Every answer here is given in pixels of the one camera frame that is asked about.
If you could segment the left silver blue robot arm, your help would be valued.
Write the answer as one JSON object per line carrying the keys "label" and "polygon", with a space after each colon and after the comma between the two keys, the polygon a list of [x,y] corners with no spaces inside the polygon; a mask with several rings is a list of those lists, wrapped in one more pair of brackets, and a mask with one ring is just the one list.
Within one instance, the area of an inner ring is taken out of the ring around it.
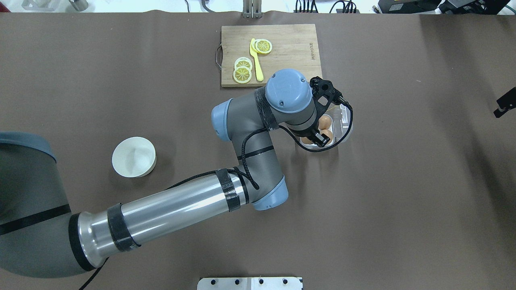
{"label": "left silver blue robot arm", "polygon": [[289,197],[269,132],[305,137],[330,150],[319,119],[330,104],[353,109],[331,81],[286,68],[264,87],[212,109],[217,136],[233,144],[238,166],[200,173],[164,191],[100,213],[72,213],[49,143],[26,132],[1,132],[1,268],[34,278],[100,269],[107,259],[224,212],[252,204],[272,209]]}

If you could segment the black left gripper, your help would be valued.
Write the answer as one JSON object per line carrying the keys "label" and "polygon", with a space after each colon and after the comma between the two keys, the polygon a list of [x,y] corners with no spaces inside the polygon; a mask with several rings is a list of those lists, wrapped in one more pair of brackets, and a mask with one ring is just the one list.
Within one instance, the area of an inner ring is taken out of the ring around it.
{"label": "black left gripper", "polygon": [[325,134],[320,133],[318,128],[319,118],[328,110],[330,104],[345,105],[346,100],[343,94],[334,88],[329,80],[313,77],[310,80],[310,88],[315,108],[315,113],[312,114],[314,119],[311,120],[312,117],[308,118],[308,124],[302,130],[289,125],[289,134],[299,138],[307,137],[317,147],[324,147],[328,144],[329,138]]}

